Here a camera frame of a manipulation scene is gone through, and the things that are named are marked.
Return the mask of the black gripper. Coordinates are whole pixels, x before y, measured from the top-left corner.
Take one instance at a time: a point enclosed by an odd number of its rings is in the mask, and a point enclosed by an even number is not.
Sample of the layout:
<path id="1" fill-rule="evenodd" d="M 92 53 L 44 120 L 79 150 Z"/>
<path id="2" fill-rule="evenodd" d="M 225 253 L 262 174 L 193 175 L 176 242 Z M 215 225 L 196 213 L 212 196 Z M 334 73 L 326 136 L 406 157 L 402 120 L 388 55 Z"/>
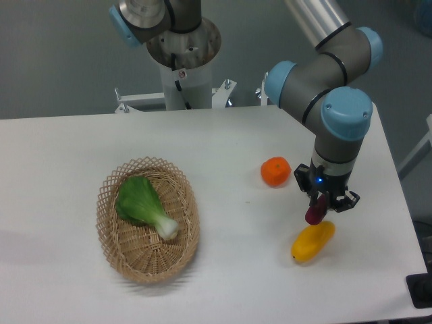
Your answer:
<path id="1" fill-rule="evenodd" d="M 327 202 L 330 203 L 330 209 L 336 213 L 353 209 L 360 196 L 353 191 L 346 191 L 350 173 L 342 175 L 329 175 L 325 173 L 325 168 L 320 165 L 315 166 L 310 163 L 310 168 L 305 164 L 300 164 L 294 170 L 294 177 L 299 189 L 306 193 L 310 198 L 309 206 L 317 204 L 318 194 L 324 194 Z"/>

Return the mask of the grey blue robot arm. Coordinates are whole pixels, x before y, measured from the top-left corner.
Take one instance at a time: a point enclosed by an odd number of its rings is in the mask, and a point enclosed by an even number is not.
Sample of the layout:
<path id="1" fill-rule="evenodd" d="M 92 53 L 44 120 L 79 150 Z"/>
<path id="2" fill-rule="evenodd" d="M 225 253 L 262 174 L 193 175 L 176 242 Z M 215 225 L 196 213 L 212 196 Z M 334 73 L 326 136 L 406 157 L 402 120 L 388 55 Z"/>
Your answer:
<path id="1" fill-rule="evenodd" d="M 310 165 L 294 172 L 311 209 L 340 213 L 359 199 L 348 189 L 348 180 L 373 113 L 369 96 L 350 83 L 377 65 L 383 44 L 375 31 L 353 27 L 336 1 L 286 5 L 317 56 L 307 65 L 278 63 L 265 78 L 264 91 L 315 135 Z M 211 87 L 190 83 L 192 71 L 210 63 L 221 45 L 200 1 L 120 1 L 109 16 L 128 45 L 146 45 L 167 69 L 168 109 L 210 107 Z"/>

